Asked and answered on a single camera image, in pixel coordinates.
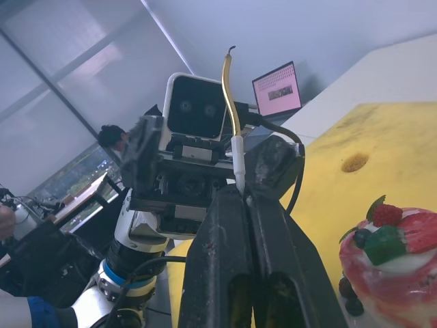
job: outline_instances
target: white wall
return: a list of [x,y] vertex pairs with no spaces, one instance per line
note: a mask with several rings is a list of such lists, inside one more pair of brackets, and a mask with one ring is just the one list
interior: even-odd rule
[[435,0],[146,0],[195,74],[218,79],[231,45],[236,100],[294,60],[303,101],[378,47],[437,32]]

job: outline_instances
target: yellow table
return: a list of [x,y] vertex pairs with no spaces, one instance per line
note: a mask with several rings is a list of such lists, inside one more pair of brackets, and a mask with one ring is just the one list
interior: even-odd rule
[[[437,103],[361,105],[307,148],[302,190],[292,213],[317,247],[335,288],[341,236],[386,203],[437,211]],[[281,199],[287,206],[290,189]],[[172,255],[185,256],[190,241]],[[183,264],[169,264],[173,327],[177,327]]]

